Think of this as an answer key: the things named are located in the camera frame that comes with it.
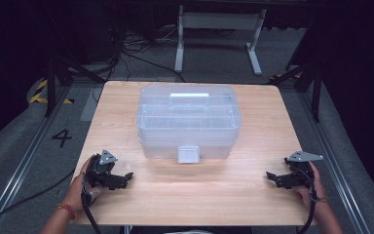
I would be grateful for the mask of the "white metal desk frame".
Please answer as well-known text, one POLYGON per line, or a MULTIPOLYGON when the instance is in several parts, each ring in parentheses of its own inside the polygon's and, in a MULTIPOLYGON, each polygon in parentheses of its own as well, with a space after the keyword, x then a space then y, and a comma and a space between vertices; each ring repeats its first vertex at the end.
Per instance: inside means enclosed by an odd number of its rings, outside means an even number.
POLYGON ((177 48, 174 70, 183 70, 184 58, 184 29, 228 29, 228 30, 252 30, 252 40, 245 44, 245 48, 256 76, 262 74, 262 70, 255 52, 255 48, 262 30, 267 10, 262 9, 257 14, 227 14, 227 13, 193 13, 186 12, 184 6, 179 6, 177 21, 177 48))

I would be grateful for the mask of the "person's right hand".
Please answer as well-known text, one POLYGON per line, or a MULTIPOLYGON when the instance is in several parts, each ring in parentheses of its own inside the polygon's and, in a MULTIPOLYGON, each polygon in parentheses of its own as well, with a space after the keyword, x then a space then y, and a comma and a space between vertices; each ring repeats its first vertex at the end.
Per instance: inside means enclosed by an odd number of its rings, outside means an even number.
MULTIPOLYGON (((327 194, 321 182, 320 174, 317 167, 314 165, 313 162, 310 162, 310 166, 314 173, 314 189, 316 191, 316 210, 321 211, 329 206, 327 194)), ((312 202, 310 190, 304 186, 293 187, 292 190, 295 192, 296 196, 302 201, 302 203, 308 209, 311 206, 312 202)))

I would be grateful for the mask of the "clear plastic storage box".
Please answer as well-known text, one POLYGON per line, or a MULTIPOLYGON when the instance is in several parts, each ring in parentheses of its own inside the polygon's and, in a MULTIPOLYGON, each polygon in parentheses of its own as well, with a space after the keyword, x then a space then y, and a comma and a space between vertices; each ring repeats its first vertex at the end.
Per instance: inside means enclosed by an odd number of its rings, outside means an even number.
POLYGON ((218 85, 149 85, 136 124, 144 155, 197 163, 229 156, 242 126, 236 92, 218 85))

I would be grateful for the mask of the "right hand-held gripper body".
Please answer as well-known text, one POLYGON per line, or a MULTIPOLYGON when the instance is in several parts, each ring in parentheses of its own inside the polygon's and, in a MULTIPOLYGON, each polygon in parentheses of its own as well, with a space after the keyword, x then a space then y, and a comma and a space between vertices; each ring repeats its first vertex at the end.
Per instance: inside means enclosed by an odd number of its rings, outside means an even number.
POLYGON ((286 189, 296 186, 305 186, 310 188, 311 183, 315 178, 310 163, 322 159, 322 155, 304 152, 301 150, 296 150, 290 156, 285 157, 284 162, 290 168, 291 173, 289 174, 289 178, 284 183, 284 187, 286 189))

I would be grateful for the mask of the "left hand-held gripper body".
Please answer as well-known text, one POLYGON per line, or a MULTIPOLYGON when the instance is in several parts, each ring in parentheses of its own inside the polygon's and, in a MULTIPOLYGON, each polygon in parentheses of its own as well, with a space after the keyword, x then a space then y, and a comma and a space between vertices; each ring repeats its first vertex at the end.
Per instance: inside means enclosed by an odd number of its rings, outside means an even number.
POLYGON ((105 149, 100 154, 95 154, 88 164, 86 182, 91 187, 108 187, 111 183, 120 182, 118 175, 111 174, 117 161, 118 158, 105 149))

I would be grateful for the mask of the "metal floor rail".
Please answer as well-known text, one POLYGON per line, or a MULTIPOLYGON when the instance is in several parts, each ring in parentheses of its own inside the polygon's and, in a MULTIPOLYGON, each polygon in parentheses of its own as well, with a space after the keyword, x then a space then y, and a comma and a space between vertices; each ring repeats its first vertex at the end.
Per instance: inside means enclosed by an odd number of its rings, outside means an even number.
POLYGON ((64 100, 67 98, 71 88, 61 87, 55 95, 55 106, 48 117, 44 117, 39 125, 39 128, 30 141, 28 147, 23 153, 13 175, 9 178, 5 190, 0 196, 0 222, 3 218, 3 214, 9 208, 13 208, 13 201, 27 175, 29 169, 31 168, 33 161, 36 158, 37 151, 42 144, 43 138, 48 131, 48 128, 53 123, 58 111, 61 108, 64 100))
POLYGON ((318 138, 318 142, 322 150, 324 151, 324 162, 332 176, 333 181, 335 182, 336 189, 356 233, 370 234, 368 225, 360 211, 360 208, 357 205, 354 194, 350 186, 348 185, 341 168, 337 163, 337 160, 325 136, 325 133, 320 123, 316 121, 313 115, 308 95, 305 93, 298 93, 297 96, 303 106, 305 113, 308 115, 309 122, 318 138))

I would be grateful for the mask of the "person's left hand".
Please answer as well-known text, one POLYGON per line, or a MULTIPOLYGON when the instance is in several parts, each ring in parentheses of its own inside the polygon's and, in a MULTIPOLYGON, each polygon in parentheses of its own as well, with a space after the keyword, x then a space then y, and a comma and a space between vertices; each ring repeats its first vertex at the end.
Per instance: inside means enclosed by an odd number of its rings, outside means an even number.
POLYGON ((81 193, 83 189, 83 179, 84 173, 88 168, 88 164, 90 159, 88 159, 83 167, 81 168, 80 172, 72 179, 72 182, 69 186, 69 189, 62 200, 62 204, 68 205, 74 213, 78 213, 83 209, 82 201, 81 201, 81 193))

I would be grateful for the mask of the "black metal stand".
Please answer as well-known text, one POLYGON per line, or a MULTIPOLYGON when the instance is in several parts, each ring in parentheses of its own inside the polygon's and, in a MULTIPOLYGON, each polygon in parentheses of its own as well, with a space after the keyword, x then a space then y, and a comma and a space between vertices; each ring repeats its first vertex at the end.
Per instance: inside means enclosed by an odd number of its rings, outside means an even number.
POLYGON ((77 62, 61 56, 50 56, 46 68, 48 94, 46 117, 49 117, 56 108, 56 80, 58 80, 62 86, 71 86, 74 82, 71 72, 68 70, 69 67, 72 67, 78 73, 90 78, 97 84, 104 84, 106 82, 105 79, 97 76, 77 62))
POLYGON ((305 93, 310 86, 313 86, 311 111, 316 122, 319 121, 319 100, 321 93, 322 72, 320 71, 320 63, 312 62, 299 65, 283 75, 274 75, 269 80, 269 85, 278 85, 290 78, 300 75, 298 81, 294 85, 294 89, 298 93, 305 93))

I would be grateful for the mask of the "yellow black floor tape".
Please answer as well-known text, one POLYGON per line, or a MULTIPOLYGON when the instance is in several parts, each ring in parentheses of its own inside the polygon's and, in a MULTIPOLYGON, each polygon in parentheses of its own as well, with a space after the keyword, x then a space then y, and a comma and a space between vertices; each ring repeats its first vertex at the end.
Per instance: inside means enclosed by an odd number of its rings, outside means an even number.
POLYGON ((43 78, 42 81, 39 83, 38 87, 35 90, 32 98, 29 100, 30 103, 39 102, 39 103, 47 103, 48 99, 46 97, 41 97, 44 89, 46 88, 48 81, 46 78, 43 78))

